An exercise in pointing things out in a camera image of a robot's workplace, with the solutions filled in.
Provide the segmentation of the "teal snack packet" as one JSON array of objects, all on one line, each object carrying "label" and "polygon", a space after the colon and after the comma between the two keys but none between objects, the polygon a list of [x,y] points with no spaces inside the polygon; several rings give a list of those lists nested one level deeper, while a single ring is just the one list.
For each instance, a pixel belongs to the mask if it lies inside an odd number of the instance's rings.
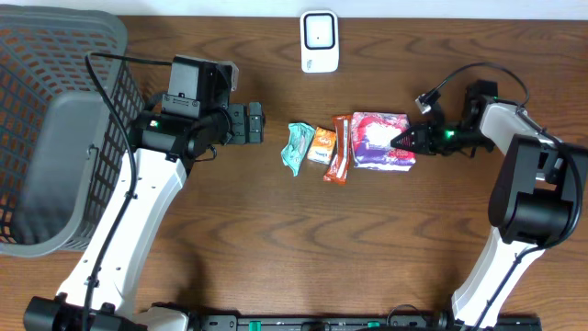
[{"label": "teal snack packet", "polygon": [[299,174],[300,166],[314,137],[315,130],[311,125],[297,122],[288,125],[289,137],[287,145],[280,155],[282,162],[292,171],[294,177]]}]

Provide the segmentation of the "pink purple floral pad pack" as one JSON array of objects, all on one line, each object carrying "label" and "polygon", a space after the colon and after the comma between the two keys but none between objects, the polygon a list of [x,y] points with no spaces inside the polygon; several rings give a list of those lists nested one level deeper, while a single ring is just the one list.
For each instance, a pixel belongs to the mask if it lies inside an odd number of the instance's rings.
[{"label": "pink purple floral pad pack", "polygon": [[409,171],[416,163],[415,153],[390,144],[410,128],[406,114],[354,112],[351,126],[355,168]]}]

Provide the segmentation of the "orange snack bar wrapper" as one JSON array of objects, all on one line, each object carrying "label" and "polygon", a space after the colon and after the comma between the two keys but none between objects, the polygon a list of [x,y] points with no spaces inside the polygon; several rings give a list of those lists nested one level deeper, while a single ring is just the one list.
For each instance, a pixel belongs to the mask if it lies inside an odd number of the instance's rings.
[{"label": "orange snack bar wrapper", "polygon": [[333,117],[336,134],[335,155],[323,176],[325,182],[345,185],[351,158],[351,115],[337,115]]}]

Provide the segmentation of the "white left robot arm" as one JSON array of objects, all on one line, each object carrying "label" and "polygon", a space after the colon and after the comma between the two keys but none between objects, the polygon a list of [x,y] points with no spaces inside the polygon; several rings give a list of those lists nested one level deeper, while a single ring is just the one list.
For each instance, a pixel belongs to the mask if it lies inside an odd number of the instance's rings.
[{"label": "white left robot arm", "polygon": [[192,165],[217,144],[261,143],[260,103],[231,104],[194,118],[143,111],[132,123],[123,162],[92,240],[52,299],[35,296],[27,330],[197,330],[198,319],[171,303],[134,311],[139,279],[162,219]]}]

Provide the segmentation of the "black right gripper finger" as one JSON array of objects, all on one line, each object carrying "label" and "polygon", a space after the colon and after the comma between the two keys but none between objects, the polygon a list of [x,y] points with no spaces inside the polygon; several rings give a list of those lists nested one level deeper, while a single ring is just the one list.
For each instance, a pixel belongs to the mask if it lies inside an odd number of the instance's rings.
[{"label": "black right gripper finger", "polygon": [[428,141],[428,133],[427,124],[414,125],[397,135],[391,140],[391,143],[426,143]]},{"label": "black right gripper finger", "polygon": [[390,146],[415,154],[428,154],[429,150],[425,143],[418,143],[412,136],[396,137],[390,141]]}]

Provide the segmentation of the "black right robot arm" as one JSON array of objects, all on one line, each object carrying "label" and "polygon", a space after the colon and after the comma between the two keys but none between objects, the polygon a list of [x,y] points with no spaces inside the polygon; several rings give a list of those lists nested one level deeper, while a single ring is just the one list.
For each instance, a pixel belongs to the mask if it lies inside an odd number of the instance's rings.
[{"label": "black right robot arm", "polygon": [[462,118],[447,123],[437,88],[415,103],[429,121],[392,139],[392,147],[449,156],[498,149],[504,156],[488,206],[491,232],[473,270],[451,296],[446,329],[487,330],[525,271],[566,241],[582,213],[587,150],[549,134],[520,102],[498,96],[496,83],[466,88]]}]

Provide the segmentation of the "small orange tissue pack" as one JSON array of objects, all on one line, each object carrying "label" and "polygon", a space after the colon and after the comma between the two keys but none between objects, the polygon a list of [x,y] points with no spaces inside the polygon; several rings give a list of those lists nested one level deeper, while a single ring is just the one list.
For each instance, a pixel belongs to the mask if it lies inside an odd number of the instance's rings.
[{"label": "small orange tissue pack", "polygon": [[324,165],[331,162],[334,147],[336,146],[336,133],[317,127],[307,152],[307,159]]}]

